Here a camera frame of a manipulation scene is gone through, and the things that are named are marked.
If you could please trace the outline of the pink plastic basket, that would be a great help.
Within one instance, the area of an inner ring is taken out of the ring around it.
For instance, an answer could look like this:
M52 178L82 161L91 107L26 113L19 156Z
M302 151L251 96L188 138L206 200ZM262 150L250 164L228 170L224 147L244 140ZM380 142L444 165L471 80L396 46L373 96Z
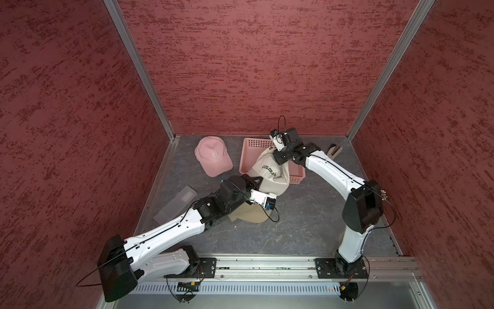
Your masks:
M245 138L241 152L239 165L240 174L247 174L253 167L254 163L261 153L274 146L274 143L269 139ZM300 185L306 177L306 170L293 162L289 162L289 181L292 185Z

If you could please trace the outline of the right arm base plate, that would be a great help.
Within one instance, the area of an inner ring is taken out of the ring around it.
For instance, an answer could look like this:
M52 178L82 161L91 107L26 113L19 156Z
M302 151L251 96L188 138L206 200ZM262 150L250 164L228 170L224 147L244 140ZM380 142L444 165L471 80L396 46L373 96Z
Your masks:
M316 258L315 270L319 279L367 279L369 273L362 258L348 263L341 258Z

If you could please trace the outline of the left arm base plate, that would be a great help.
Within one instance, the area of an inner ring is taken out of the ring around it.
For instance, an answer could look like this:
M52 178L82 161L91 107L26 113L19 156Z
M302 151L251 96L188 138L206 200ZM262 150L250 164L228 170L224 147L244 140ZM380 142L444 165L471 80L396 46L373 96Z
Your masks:
M214 278L216 273L217 259L214 257L199 257L192 261L181 274L166 275L165 278Z

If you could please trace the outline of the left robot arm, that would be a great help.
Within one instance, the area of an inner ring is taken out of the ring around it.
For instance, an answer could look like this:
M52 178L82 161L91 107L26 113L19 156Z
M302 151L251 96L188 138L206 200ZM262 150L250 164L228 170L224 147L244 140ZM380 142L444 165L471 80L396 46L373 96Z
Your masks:
M110 303L130 292L146 279L164 276L193 276L199 258L192 247L166 250L217 225L244 203L272 209L276 195L262 193L262 177L231 176L220 188L191 204L184 214L147 233L122 239L108 239L97 262L104 299Z

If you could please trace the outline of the beige baseball cap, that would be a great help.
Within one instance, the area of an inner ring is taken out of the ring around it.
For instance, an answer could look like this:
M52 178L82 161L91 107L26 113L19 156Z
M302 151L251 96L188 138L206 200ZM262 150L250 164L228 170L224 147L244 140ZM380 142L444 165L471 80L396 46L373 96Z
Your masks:
M271 211L266 211L258 203L243 203L235 211L228 215L231 222L243 220L253 224L261 224L269 219Z

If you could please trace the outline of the pink baseball cap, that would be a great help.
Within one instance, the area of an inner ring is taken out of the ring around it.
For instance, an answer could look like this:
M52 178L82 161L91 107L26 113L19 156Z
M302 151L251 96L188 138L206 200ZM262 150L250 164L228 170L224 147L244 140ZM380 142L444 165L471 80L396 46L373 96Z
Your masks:
M194 154L204 172L212 178L228 172L234 167L225 142L217 136L206 136L201 139L194 150Z

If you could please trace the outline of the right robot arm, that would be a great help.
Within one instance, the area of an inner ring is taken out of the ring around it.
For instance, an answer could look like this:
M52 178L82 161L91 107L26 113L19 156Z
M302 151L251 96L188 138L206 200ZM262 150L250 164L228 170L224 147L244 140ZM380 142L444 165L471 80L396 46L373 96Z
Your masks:
M363 258L366 239L383 215L380 184L353 175L335 163L314 143L304 143L294 128L283 133L272 130L270 139L276 147L276 163L282 165L293 162L314 172L336 189L345 200L342 219L346 224L346 230L334 257L338 271L349 272Z

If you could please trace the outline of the cream white baseball cap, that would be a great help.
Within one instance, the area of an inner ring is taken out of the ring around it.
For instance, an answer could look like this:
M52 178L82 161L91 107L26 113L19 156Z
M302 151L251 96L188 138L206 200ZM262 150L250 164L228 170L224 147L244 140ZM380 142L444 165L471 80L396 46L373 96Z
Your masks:
M252 178L262 177L260 192L280 196L289 187L289 163L279 165L274 158L276 151L275 146L264 150L247 174Z

